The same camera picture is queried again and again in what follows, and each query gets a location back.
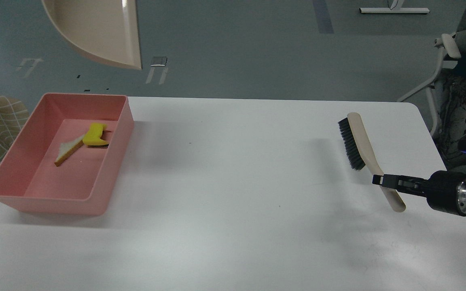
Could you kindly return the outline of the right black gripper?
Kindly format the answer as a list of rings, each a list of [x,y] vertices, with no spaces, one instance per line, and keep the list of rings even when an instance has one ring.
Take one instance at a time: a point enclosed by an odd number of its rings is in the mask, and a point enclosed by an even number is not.
[[[440,212],[466,217],[466,174],[437,171],[429,179],[405,175],[373,175],[372,184],[426,198]]]

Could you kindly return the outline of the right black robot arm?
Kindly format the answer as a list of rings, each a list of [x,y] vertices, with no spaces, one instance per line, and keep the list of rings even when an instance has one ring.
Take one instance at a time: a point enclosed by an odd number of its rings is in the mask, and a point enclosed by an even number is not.
[[[466,155],[466,139],[458,141],[458,150]],[[439,170],[429,179],[405,175],[374,175],[372,183],[400,193],[424,197],[436,211],[466,217],[466,173]]]

